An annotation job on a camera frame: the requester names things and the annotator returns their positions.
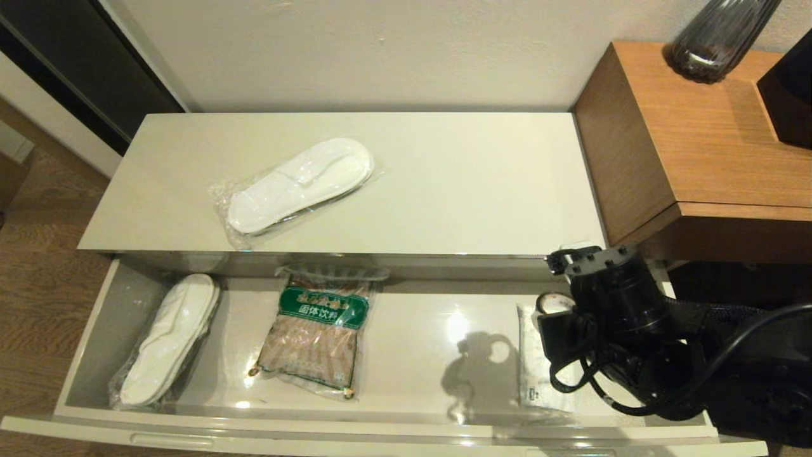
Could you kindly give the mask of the black box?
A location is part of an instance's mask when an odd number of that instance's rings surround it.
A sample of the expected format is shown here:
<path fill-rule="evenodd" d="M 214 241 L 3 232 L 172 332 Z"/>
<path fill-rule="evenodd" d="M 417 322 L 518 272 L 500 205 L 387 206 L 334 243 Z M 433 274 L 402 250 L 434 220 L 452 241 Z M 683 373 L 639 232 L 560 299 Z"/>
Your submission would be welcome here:
<path fill-rule="evenodd" d="M 757 82 L 775 135 L 812 150 L 812 28 Z"/>

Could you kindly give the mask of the brown wooden side cabinet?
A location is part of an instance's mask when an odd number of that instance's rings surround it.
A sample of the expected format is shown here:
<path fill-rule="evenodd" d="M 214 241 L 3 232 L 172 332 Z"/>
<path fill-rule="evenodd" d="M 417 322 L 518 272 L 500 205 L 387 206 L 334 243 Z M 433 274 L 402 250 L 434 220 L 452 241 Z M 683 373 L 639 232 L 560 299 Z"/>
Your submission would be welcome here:
<path fill-rule="evenodd" d="M 613 41 L 572 107 L 610 246 L 649 258 L 812 264 L 812 150 L 781 142 L 751 50 L 724 80 L 674 72 L 664 43 Z"/>

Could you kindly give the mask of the grey ribbed glass vase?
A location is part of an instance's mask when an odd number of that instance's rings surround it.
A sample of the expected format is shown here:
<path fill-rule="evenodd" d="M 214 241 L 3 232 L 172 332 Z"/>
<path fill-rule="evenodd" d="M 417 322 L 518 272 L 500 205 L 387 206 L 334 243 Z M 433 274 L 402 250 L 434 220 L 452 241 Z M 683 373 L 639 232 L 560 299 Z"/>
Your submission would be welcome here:
<path fill-rule="evenodd" d="M 687 80 L 722 81 L 751 49 L 782 0 L 709 0 L 664 47 L 666 63 Z"/>

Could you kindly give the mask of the white slippers in plastic bag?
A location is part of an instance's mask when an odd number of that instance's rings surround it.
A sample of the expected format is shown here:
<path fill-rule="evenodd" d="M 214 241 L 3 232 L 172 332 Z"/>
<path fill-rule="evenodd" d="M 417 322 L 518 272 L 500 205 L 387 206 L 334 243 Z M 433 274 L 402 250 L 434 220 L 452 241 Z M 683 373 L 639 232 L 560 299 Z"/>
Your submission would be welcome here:
<path fill-rule="evenodd" d="M 110 380 L 110 407 L 137 410 L 160 405 L 206 338 L 220 298 L 221 286 L 209 275 L 194 273 L 175 283 Z"/>
<path fill-rule="evenodd" d="M 207 196 L 228 242 L 236 251 L 253 252 L 385 172 L 362 142 L 331 138 L 258 173 L 218 180 Z"/>

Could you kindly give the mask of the white glossy drawer cabinet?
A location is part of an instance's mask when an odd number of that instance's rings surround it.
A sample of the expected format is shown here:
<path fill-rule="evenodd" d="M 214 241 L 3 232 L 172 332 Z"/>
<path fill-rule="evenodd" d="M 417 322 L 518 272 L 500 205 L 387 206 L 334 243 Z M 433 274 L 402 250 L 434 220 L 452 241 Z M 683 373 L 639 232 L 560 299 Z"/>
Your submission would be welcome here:
<path fill-rule="evenodd" d="M 609 245 L 566 113 L 201 113 L 147 116 L 79 249 L 234 253 L 209 190 L 352 138 L 378 169 L 349 197 L 265 234 L 256 256 L 517 260 Z"/>

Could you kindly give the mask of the drink sachet bag green label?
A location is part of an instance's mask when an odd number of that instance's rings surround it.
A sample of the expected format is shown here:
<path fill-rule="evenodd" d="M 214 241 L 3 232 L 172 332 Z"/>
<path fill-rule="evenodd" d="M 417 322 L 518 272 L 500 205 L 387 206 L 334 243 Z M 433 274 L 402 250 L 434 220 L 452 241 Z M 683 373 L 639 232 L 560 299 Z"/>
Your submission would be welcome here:
<path fill-rule="evenodd" d="M 389 270 L 293 263 L 277 274 L 285 280 L 277 314 L 247 375 L 353 401 L 363 328 Z"/>

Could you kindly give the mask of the white tissue pack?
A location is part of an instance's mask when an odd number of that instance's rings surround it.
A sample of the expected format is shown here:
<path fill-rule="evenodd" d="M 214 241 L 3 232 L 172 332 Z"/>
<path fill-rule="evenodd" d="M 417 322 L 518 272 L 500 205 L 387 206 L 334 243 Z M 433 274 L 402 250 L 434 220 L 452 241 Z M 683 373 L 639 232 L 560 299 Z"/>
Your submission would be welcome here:
<path fill-rule="evenodd" d="M 546 358 L 534 306 L 518 305 L 520 405 L 574 413 L 572 396 L 560 393 L 551 384 L 551 362 Z"/>

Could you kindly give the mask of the dark door panel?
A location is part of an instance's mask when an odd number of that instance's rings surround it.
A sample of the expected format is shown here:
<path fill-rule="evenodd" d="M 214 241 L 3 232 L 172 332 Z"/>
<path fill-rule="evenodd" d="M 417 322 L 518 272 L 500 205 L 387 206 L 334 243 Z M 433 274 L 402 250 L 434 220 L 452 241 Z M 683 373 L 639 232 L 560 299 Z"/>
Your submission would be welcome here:
<path fill-rule="evenodd" d="M 0 52 L 119 156 L 145 116 L 185 111 L 100 0 L 0 0 Z"/>

